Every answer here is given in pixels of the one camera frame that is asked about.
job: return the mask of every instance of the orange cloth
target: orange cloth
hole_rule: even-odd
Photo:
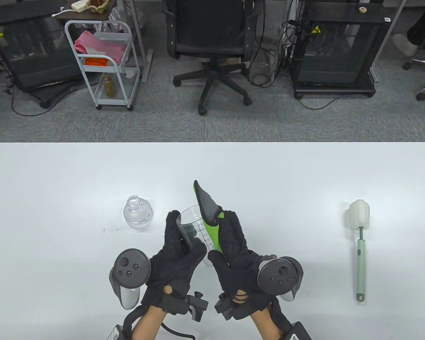
[[[87,58],[85,60],[85,65],[87,66],[107,66],[109,62],[106,58]]]

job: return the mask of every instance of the gray carpet floor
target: gray carpet floor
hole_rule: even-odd
[[[267,38],[280,24],[282,1],[268,1]],[[402,55],[389,41],[378,61],[381,82],[373,98],[344,98],[322,110],[308,110],[293,96],[287,79],[274,86],[251,86],[240,74],[233,79],[246,90],[253,104],[225,86],[215,84],[208,97],[208,114],[200,117],[197,105],[203,83],[174,87],[176,74],[201,67],[194,58],[174,60],[165,49],[165,20],[160,3],[145,1],[146,45],[154,49],[148,82],[142,84],[135,110],[122,107],[94,108],[89,93],[81,89],[40,117],[16,115],[11,97],[0,87],[0,142],[114,142],[114,141],[425,141],[425,101],[415,94],[425,84],[425,70],[401,68]],[[405,10],[395,33],[405,32],[421,15]],[[306,98],[305,105],[320,107],[330,98]],[[15,109],[35,114],[41,108],[30,97],[16,93]]]

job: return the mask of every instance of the human hand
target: human hand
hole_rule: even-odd
[[[212,250],[208,259],[213,263],[227,298],[237,304],[250,303],[253,310],[262,311],[274,298],[258,286],[259,265],[263,256],[248,249],[236,213],[225,211],[224,216],[225,218],[219,219],[222,254]]]
[[[195,239],[192,249],[182,239],[176,225],[179,211],[171,211],[167,215],[165,225],[164,245],[153,256],[151,274],[146,285],[148,286],[142,299],[142,305],[161,307],[163,294],[173,294],[184,298],[190,289],[190,280],[193,272],[206,255],[206,246]]]

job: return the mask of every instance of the white sponge brush head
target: white sponge brush head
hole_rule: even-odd
[[[370,220],[370,206],[363,199],[358,199],[350,204],[350,226],[353,229],[363,227],[368,229]]]

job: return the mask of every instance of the white rolling cart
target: white rolling cart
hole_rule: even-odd
[[[115,60],[106,55],[86,55],[78,53],[75,49],[74,42],[69,34],[69,26],[72,24],[120,24],[123,27],[124,33],[109,33],[109,32],[96,32],[93,35],[104,41],[116,42],[125,44],[125,51],[120,64],[117,64]],[[91,20],[70,20],[65,24],[65,33],[69,44],[72,48],[72,52],[78,62],[79,68],[82,72],[85,83],[88,87],[88,91],[93,98],[93,102],[96,105],[96,109],[102,109],[102,105],[121,105],[126,106],[129,111],[134,108],[132,103],[135,99],[137,92],[138,82],[140,80],[140,68],[138,66],[137,53],[135,52],[134,40],[132,37],[132,31],[128,24],[123,21],[91,21]],[[86,58],[106,58],[109,60],[109,66],[90,66],[85,65]],[[102,73],[101,79],[96,90],[93,92],[91,84],[86,76],[86,72],[98,72]],[[104,90],[104,76],[109,74],[112,81],[115,84],[115,90],[117,95],[115,98],[109,98],[106,96]]]

